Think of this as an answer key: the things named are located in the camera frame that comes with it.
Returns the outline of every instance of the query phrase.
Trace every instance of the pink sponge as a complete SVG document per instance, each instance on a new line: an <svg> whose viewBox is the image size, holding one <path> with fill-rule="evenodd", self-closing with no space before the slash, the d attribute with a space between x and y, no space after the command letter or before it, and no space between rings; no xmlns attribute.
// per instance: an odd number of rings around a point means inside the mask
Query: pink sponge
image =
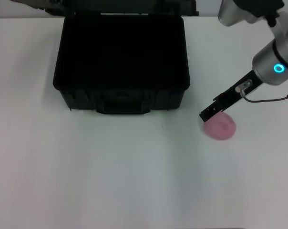
<svg viewBox="0 0 288 229"><path fill-rule="evenodd" d="M205 133L217 140L227 140L236 131L236 124L226 113L219 112L204 124Z"/></svg>

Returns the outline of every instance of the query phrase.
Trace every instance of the black cable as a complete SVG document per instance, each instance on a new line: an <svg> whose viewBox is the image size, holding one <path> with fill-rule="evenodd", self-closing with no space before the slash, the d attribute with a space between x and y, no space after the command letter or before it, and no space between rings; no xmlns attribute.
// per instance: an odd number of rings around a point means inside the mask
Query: black cable
<svg viewBox="0 0 288 229"><path fill-rule="evenodd" d="M247 102L249 103L265 103L265 102L276 102L276 101L283 101L283 100L286 100L288 99L288 97L285 97L285 98L281 98L281 99L266 99L266 100L249 100L247 99L245 96L242 95L242 97L244 98L244 100L246 100Z"/></svg>

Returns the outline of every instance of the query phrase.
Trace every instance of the white table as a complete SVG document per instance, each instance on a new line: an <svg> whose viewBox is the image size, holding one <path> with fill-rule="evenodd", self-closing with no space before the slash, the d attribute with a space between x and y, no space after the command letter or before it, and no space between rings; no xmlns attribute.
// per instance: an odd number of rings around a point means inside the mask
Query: white table
<svg viewBox="0 0 288 229"><path fill-rule="evenodd" d="M288 101L199 113L251 70L265 22L185 18L191 87L180 109L70 111L52 86L63 19L0 19L0 229L288 229ZM288 94L288 82L251 99Z"/></svg>

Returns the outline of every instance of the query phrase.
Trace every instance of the black plastic case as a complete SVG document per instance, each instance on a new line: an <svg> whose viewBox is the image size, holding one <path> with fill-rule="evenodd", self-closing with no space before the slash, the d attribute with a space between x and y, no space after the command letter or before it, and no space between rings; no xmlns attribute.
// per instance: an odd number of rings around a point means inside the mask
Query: black plastic case
<svg viewBox="0 0 288 229"><path fill-rule="evenodd" d="M89 12L79 12L84 2ZM78 1L74 16L64 20L53 85L68 107L102 114L177 109L190 85L180 12L197 15L195 2L157 0L145 16L101 15L93 2Z"/></svg>

